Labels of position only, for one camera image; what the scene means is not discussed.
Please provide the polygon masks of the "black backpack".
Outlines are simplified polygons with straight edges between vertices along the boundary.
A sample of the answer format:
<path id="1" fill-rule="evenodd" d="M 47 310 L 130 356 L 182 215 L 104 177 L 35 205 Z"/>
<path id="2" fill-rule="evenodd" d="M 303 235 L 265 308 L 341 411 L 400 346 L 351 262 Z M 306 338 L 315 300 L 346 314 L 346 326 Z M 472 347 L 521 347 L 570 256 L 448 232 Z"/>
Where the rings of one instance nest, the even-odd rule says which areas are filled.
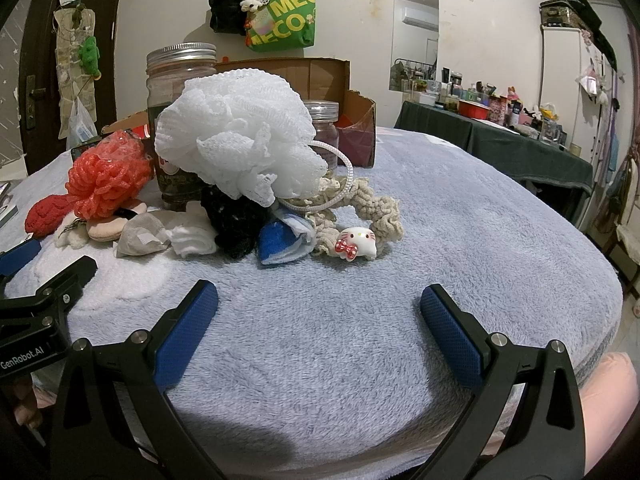
<path id="1" fill-rule="evenodd" d="M 218 34 L 245 35 L 246 12 L 242 0 L 208 0 L 209 27 Z"/>

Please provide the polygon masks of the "red foam fruit net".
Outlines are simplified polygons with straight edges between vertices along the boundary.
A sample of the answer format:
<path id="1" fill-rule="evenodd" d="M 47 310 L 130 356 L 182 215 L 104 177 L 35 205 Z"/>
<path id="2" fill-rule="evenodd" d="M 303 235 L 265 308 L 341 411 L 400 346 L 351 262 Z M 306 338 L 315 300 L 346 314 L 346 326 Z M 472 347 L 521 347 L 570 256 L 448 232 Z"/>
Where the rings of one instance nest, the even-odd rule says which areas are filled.
<path id="1" fill-rule="evenodd" d="M 78 218 L 106 219 L 135 198 L 152 175 L 142 142 L 128 132 L 116 131 L 73 162 L 65 188 Z"/>

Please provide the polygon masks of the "small glass jar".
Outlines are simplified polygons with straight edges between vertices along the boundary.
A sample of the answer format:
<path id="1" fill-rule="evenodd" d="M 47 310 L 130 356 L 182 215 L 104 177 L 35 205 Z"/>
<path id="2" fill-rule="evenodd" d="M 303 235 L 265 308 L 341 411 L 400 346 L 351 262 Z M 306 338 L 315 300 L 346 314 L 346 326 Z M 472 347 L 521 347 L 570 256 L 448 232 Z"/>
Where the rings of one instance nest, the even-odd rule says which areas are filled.
<path id="1" fill-rule="evenodd" d="M 335 127 L 335 123 L 340 117 L 340 106 L 333 101 L 307 100 L 304 102 L 312 124 L 316 129 L 314 140 L 332 145 L 338 148 L 340 134 Z"/>

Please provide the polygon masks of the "white fluffy star plush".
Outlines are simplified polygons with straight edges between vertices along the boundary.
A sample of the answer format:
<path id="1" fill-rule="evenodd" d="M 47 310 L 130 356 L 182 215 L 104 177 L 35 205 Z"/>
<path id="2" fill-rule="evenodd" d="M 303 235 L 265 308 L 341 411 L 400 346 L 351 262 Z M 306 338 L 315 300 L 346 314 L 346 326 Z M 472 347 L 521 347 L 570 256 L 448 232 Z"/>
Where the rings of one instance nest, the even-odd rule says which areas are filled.
<path id="1" fill-rule="evenodd" d="M 53 234 L 54 246 L 80 249 L 89 243 L 89 235 L 84 220 L 71 218 L 63 221 Z"/>

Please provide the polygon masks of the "red knitted cloth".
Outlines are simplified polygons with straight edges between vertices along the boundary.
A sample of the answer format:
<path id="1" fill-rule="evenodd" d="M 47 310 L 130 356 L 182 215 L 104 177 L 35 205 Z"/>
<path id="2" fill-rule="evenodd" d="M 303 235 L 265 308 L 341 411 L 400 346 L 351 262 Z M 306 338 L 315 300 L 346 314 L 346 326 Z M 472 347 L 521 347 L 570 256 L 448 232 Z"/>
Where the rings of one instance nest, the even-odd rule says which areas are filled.
<path id="1" fill-rule="evenodd" d="M 52 234 L 73 208 L 67 195 L 49 195 L 35 203 L 25 218 L 24 228 L 27 234 L 43 238 Z"/>

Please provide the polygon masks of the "white sock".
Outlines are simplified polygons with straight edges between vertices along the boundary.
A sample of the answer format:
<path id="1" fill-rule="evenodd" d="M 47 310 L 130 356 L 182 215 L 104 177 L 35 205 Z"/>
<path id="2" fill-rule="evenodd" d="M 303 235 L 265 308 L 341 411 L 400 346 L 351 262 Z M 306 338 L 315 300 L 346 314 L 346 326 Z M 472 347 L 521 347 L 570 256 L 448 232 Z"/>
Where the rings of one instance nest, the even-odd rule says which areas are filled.
<path id="1" fill-rule="evenodd" d="M 197 200 L 187 202 L 185 211 L 157 209 L 151 214 L 163 226 L 172 250 L 179 257 L 213 255 L 217 251 L 217 233 Z"/>

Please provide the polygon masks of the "brown cardboard box red inside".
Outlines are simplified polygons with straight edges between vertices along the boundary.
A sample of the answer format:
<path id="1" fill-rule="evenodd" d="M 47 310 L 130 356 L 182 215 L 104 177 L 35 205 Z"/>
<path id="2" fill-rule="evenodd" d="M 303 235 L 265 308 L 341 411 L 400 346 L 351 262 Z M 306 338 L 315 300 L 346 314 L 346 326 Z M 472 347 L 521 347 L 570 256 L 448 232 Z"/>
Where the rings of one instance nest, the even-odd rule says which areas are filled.
<path id="1" fill-rule="evenodd" d="M 375 162 L 375 102 L 349 88 L 350 64 L 338 58 L 252 58 L 218 63 L 218 72 L 258 68 L 283 77 L 303 100 L 337 102 L 338 147 L 354 166 Z"/>

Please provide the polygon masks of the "black scrunchie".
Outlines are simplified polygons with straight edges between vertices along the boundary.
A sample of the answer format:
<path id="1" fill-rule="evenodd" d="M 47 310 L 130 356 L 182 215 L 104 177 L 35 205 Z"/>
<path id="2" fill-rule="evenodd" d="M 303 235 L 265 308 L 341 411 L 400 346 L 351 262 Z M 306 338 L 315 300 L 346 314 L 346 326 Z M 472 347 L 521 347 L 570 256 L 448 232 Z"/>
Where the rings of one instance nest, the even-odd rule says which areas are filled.
<path id="1" fill-rule="evenodd" d="M 216 186 L 201 194 L 201 205 L 216 233 L 218 250 L 231 259 L 241 259 L 256 247 L 262 227 L 271 218 L 268 207 L 246 196 L 234 200 Z"/>

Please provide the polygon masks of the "beige braided rope scrunchie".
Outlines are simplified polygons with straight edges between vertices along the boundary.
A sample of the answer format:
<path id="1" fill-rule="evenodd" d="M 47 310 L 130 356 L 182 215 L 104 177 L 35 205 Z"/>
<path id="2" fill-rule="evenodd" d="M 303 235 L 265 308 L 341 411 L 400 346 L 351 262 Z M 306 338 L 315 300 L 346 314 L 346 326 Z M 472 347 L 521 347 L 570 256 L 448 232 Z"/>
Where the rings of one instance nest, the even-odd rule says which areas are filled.
<path id="1" fill-rule="evenodd" d="M 398 242 L 404 236 L 400 221 L 399 202 L 390 196 L 377 196 L 367 178 L 353 178 L 346 190 L 347 177 L 329 174 L 320 179 L 319 194 L 311 198 L 281 200 L 281 204 L 301 214 L 316 231 L 314 253 L 340 258 L 334 252 L 338 234 L 355 226 L 340 226 L 335 211 L 352 208 L 363 228 L 370 229 L 376 238 L 378 255 L 388 243 Z"/>

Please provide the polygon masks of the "green plush toy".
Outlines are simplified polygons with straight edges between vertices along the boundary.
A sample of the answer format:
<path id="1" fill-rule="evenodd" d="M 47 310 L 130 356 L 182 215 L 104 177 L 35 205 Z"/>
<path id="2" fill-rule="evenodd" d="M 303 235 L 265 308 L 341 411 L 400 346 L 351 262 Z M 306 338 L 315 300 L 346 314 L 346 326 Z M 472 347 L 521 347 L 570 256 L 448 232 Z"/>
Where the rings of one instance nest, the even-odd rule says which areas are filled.
<path id="1" fill-rule="evenodd" d="M 101 78 L 99 69 L 100 50 L 95 36 L 87 37 L 78 49 L 80 67 L 94 80 Z"/>

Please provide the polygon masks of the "green tote bag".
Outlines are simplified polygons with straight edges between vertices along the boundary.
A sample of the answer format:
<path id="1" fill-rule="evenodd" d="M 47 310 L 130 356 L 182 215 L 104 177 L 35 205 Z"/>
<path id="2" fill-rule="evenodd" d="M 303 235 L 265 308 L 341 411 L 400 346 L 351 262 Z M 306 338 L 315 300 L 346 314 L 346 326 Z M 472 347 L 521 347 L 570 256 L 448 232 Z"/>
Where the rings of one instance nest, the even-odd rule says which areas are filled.
<path id="1" fill-rule="evenodd" d="M 317 0 L 268 0 L 247 13 L 245 44 L 254 52 L 306 49 L 316 41 Z"/>

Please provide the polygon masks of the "large glass jar green contents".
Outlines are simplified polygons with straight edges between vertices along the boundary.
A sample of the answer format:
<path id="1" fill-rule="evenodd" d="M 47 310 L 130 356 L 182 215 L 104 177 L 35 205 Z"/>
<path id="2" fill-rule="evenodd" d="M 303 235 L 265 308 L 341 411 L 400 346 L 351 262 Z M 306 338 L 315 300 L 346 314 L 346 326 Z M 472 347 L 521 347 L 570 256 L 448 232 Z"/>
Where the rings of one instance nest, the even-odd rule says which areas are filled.
<path id="1" fill-rule="evenodd" d="M 184 83 L 192 78 L 216 73 L 217 51 L 207 42 L 182 42 L 162 47 L 146 56 L 146 88 L 150 138 L 145 148 L 151 156 L 160 198 L 170 210 L 184 211 L 186 203 L 198 200 L 204 183 L 195 174 L 189 174 L 166 162 L 156 154 L 154 141 L 160 112 L 181 96 Z"/>

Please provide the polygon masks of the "white mesh bath pouf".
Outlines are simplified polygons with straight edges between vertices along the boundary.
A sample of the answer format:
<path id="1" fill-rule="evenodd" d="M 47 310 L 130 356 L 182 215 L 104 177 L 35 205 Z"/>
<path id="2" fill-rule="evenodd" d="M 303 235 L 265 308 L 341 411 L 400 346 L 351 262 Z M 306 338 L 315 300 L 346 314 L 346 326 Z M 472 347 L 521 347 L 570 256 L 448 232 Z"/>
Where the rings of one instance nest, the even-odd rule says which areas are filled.
<path id="1" fill-rule="evenodd" d="M 319 192 L 326 161 L 309 143 L 316 130 L 299 94 L 282 77 L 228 70 L 186 81 L 160 112 L 155 151 L 237 200 L 263 207 Z"/>

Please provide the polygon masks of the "white wardrobe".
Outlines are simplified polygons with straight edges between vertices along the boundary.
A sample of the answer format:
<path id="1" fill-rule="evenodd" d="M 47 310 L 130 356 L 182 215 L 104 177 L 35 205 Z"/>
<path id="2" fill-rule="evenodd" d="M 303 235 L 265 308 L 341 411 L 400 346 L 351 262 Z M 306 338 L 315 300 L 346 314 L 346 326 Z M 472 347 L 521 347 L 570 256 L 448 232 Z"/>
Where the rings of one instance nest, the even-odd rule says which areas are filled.
<path id="1" fill-rule="evenodd" d="M 541 35 L 539 103 L 553 106 L 563 145 L 596 166 L 608 149 L 615 72 L 583 29 L 544 26 Z"/>

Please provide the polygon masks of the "beige powder puff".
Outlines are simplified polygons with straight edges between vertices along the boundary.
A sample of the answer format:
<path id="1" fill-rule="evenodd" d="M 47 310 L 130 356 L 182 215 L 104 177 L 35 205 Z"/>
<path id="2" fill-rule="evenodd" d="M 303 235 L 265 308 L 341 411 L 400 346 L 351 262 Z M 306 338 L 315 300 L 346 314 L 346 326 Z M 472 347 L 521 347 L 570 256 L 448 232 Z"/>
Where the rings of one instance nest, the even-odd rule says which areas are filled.
<path id="1" fill-rule="evenodd" d="M 96 242 L 112 242 L 118 240 L 127 222 L 137 214 L 144 214 L 148 206 L 140 200 L 133 200 L 126 206 L 120 206 L 111 217 L 87 222 L 88 237 Z"/>

